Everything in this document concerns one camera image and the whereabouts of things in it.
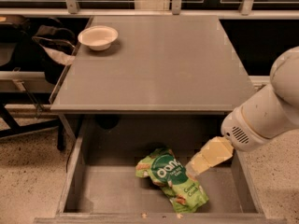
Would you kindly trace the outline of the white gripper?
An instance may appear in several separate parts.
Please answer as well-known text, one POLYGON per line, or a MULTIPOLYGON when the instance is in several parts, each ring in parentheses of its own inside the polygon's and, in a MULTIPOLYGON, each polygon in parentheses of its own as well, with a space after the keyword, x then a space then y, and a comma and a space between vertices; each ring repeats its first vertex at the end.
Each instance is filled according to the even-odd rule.
POLYGON ((224 137, 216 136, 210 139, 201 148, 201 154, 194 155, 186 164, 189 174, 200 175, 209 168, 231 159, 234 149, 249 152, 270 142, 250 128, 240 107, 235 108, 223 120, 221 134, 224 137))

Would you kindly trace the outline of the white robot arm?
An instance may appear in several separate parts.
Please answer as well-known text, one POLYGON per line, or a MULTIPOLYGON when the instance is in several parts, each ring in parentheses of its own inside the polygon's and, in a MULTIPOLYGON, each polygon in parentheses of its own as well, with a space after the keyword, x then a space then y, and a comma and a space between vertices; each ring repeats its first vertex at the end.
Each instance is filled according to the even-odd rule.
POLYGON ((221 135, 210 139, 186 164, 198 176, 233 156, 299 128, 299 48, 282 53, 272 65, 270 81, 223 121, 221 135))

